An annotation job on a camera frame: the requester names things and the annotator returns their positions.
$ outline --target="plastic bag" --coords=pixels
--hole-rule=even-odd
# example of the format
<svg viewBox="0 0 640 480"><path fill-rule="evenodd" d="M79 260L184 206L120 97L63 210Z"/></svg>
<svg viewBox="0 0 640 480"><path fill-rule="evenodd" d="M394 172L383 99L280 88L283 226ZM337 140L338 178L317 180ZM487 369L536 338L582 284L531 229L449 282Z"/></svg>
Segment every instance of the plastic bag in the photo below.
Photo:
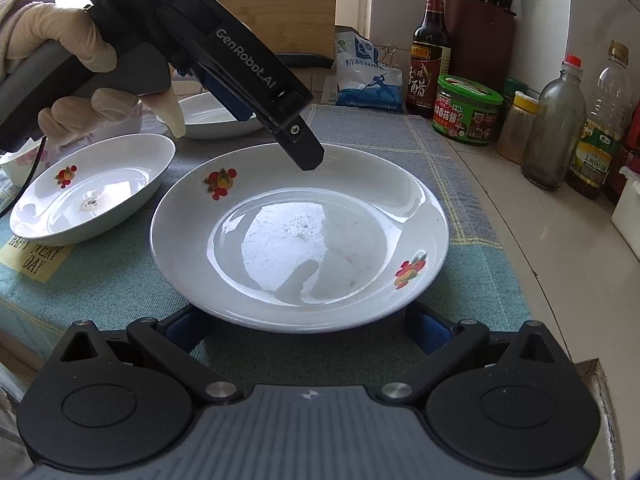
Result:
<svg viewBox="0 0 640 480"><path fill-rule="evenodd" d="M337 106L402 111L402 71L381 62L380 52L355 31L335 35Z"/></svg>

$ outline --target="plastic bottle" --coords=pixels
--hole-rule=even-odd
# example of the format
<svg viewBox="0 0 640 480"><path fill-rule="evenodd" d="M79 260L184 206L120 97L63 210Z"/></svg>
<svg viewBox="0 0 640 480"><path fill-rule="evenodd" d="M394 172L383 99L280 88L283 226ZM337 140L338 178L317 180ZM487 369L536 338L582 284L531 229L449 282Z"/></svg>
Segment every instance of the plastic bottle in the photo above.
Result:
<svg viewBox="0 0 640 480"><path fill-rule="evenodd" d="M587 115L581 65L580 58L569 54L560 77L543 89L522 158L522 174L550 191L562 186Z"/></svg>
<svg viewBox="0 0 640 480"><path fill-rule="evenodd" d="M624 134L632 89L626 66L629 50L612 41L609 60L598 70L596 105L587 116L566 181L578 193L596 198Z"/></svg>

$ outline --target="metal screw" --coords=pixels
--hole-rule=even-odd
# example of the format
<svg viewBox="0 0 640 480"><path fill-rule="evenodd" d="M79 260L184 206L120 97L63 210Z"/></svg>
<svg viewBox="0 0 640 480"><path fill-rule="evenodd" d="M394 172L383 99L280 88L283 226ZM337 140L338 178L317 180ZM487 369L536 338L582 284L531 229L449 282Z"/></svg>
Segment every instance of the metal screw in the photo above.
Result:
<svg viewBox="0 0 640 480"><path fill-rule="evenodd" d="M215 383L207 384L204 391L214 399L226 399L236 393L238 387L228 381L216 381Z"/></svg>
<svg viewBox="0 0 640 480"><path fill-rule="evenodd" d="M404 399L410 396L413 391L407 383L387 383L382 386L382 393L389 399Z"/></svg>

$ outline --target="oval white dish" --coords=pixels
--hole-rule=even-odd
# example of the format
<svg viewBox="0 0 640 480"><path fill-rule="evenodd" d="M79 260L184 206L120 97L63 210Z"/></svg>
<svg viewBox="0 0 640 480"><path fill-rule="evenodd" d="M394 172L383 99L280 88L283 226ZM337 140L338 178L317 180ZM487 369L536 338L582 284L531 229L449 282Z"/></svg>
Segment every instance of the oval white dish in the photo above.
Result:
<svg viewBox="0 0 640 480"><path fill-rule="evenodd" d="M180 101L184 114L187 139L215 140L241 137L262 128L253 114L247 121L238 121L210 92L193 95Z"/></svg>
<svg viewBox="0 0 640 480"><path fill-rule="evenodd" d="M56 246L108 231L156 192L174 154L173 141L154 134L91 144L31 183L11 212L11 231Z"/></svg>
<svg viewBox="0 0 640 480"><path fill-rule="evenodd" d="M150 229L169 284L214 316L269 332L343 330L414 300L449 247L438 200L385 159L325 150L314 171L264 144L180 179Z"/></svg>

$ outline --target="gloved hand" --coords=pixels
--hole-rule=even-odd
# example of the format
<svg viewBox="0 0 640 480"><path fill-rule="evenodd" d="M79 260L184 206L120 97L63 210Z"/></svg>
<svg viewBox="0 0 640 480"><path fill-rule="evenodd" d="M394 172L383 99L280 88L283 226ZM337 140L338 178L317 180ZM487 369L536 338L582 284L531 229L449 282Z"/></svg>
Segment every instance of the gloved hand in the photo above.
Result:
<svg viewBox="0 0 640 480"><path fill-rule="evenodd" d="M113 47L102 40L84 10L64 9L52 0L0 0L0 82L4 79L3 60L10 73L46 40L58 40L92 72L109 72L116 67ZM184 116L173 89L140 99L176 137L184 135ZM90 100L74 96L59 99L39 113L38 124L51 142L66 144L104 123L126 119L137 103L138 97L128 92L100 88Z"/></svg>

